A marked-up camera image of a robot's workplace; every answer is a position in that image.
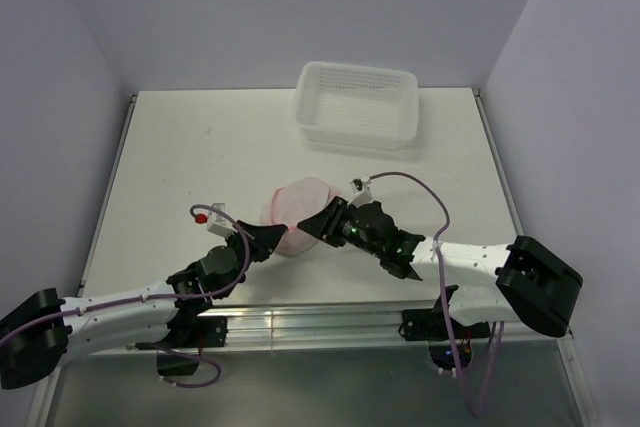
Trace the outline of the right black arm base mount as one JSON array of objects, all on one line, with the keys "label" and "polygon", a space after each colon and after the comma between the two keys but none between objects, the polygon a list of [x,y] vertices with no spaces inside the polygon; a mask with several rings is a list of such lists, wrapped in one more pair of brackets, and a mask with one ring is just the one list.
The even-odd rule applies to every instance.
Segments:
[{"label": "right black arm base mount", "polygon": [[[451,321],[462,369],[468,368],[473,361],[473,340],[486,340],[480,356],[489,352],[495,328],[488,323],[477,323],[463,326],[455,320]],[[429,355],[441,372],[454,373],[454,349],[448,338],[444,316],[437,309],[406,309],[401,312],[401,323],[398,334],[407,342],[427,342]]]}]

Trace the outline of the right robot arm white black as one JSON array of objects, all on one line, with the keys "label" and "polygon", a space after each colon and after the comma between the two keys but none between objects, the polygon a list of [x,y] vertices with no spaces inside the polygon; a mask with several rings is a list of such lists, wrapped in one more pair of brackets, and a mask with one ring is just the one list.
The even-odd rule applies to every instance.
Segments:
[{"label": "right robot arm white black", "polygon": [[355,206],[336,197],[297,227],[332,247],[351,245],[372,255],[395,278],[452,287],[432,315],[446,337],[477,323],[520,321],[561,338],[583,285],[575,269],[532,237],[498,245],[441,242],[398,228],[378,201]]}]

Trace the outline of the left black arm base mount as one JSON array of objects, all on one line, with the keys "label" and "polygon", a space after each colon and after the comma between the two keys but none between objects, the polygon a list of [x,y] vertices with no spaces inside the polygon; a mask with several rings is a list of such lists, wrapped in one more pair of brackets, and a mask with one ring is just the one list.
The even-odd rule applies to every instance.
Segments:
[{"label": "left black arm base mount", "polygon": [[[206,348],[221,348],[228,332],[226,316],[196,316],[184,326],[171,329],[160,341],[138,342],[136,350],[156,350],[156,371],[160,379],[181,388],[201,388],[216,383],[222,376],[220,365],[205,356]],[[214,369],[214,377],[200,383],[187,383],[183,377],[193,376],[199,367]]]}]

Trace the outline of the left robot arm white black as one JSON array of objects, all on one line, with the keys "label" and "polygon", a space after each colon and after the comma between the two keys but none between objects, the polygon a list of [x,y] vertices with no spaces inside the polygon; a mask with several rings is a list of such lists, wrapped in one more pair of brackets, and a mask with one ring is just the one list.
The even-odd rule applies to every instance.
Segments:
[{"label": "left robot arm white black", "polygon": [[223,244],[153,285],[103,297],[61,297],[48,288],[1,320],[1,387],[14,390],[78,358],[133,345],[182,348],[197,318],[227,298],[253,263],[267,260],[287,228],[238,222]]}]

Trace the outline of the white mesh laundry bag pink zipper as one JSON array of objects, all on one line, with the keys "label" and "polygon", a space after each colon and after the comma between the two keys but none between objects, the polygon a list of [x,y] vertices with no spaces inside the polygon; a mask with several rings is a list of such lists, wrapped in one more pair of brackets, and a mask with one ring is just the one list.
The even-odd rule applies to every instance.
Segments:
[{"label": "white mesh laundry bag pink zipper", "polygon": [[279,255],[294,256],[311,249],[317,240],[297,224],[322,211],[339,191],[317,177],[307,177],[274,191],[260,215],[262,225],[284,224],[287,232],[275,249]]}]

